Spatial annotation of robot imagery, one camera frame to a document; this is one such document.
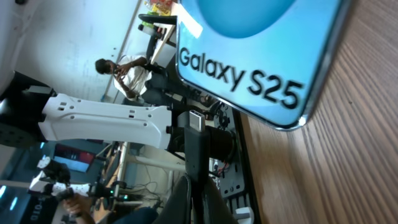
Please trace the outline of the turquoise screen smartphone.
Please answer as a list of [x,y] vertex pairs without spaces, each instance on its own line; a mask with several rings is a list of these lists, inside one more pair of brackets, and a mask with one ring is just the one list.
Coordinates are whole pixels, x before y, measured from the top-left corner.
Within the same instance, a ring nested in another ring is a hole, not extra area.
[[349,7],[346,0],[181,0],[178,76],[275,129],[301,128]]

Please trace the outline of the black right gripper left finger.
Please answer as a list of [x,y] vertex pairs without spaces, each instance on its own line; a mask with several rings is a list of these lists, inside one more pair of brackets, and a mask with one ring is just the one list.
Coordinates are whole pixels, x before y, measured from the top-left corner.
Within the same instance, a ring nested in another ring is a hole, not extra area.
[[182,176],[164,209],[153,224],[189,224],[191,212],[192,185],[190,178]]

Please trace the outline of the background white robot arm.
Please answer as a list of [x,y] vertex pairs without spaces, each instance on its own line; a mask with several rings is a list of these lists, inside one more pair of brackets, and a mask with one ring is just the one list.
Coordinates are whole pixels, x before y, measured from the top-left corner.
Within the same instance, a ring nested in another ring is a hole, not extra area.
[[73,198],[75,194],[89,196],[91,184],[72,184],[71,175],[66,164],[50,157],[42,158],[37,167],[39,174],[32,179],[28,193],[38,197],[55,197],[58,201]]

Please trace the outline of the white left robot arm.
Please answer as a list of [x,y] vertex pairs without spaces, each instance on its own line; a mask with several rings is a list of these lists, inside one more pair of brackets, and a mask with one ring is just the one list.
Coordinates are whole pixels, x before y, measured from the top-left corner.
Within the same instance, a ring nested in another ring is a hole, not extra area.
[[210,157],[228,160],[237,148],[229,131],[207,126],[208,139],[184,136],[184,129],[197,119],[198,115],[187,109],[82,100],[56,93],[19,72],[1,75],[1,144],[9,147],[96,139],[186,152],[204,143]]

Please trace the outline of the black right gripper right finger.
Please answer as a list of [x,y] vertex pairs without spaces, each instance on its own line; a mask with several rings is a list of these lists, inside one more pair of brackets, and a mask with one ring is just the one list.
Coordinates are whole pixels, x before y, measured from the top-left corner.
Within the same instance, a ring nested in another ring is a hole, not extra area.
[[238,224],[211,178],[203,187],[202,202],[204,224]]

